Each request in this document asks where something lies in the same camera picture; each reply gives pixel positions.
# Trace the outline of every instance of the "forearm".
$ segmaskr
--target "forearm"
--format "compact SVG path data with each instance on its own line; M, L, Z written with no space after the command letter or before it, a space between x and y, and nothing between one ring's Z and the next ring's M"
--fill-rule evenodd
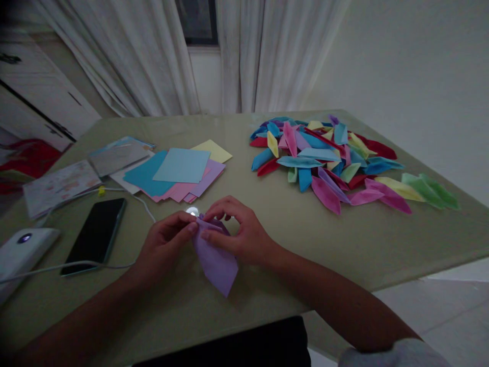
M15 365L86 365L117 330L141 289L121 277L20 350Z
M361 352L390 349L420 337L377 297L360 286L285 249L270 268L343 338Z

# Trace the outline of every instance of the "left hand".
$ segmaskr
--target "left hand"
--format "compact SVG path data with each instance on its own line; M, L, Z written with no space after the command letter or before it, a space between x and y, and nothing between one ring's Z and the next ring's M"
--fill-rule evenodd
M137 287L150 288L172 268L182 246L198 229L196 217L176 212L151 226L136 263L121 277Z

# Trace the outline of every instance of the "sleeve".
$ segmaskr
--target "sleeve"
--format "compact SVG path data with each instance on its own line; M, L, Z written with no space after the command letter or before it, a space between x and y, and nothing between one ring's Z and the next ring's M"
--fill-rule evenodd
M450 367L450 364L428 344L418 339L403 339L387 352L363 354L346 350L338 367Z

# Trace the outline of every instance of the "hand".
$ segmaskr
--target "hand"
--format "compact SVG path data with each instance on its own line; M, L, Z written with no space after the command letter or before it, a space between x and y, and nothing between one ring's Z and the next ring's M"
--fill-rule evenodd
M203 220L209 221L216 217L225 220L236 218L239 231L236 236L226 236L217 231L206 230L201 237L216 247L231 252L240 260L250 265L270 266L277 258L282 247L273 241L265 232L255 213L232 196L216 201L205 214Z
M143 288L157 284L197 231L195 221L193 215L179 211L153 224L136 263L123 275L124 280Z

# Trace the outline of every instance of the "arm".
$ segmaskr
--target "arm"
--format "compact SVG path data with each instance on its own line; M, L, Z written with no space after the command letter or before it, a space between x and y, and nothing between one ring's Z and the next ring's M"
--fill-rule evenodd
M279 246L255 213L233 197L214 203L204 220L234 216L236 236L205 231L202 237L243 260L279 275L305 302L361 352L391 349L405 338L421 339L381 300L345 277Z
M122 324L140 296L172 267L197 230L196 218L177 212L155 223L136 263L118 280L34 339L15 365L86 365Z

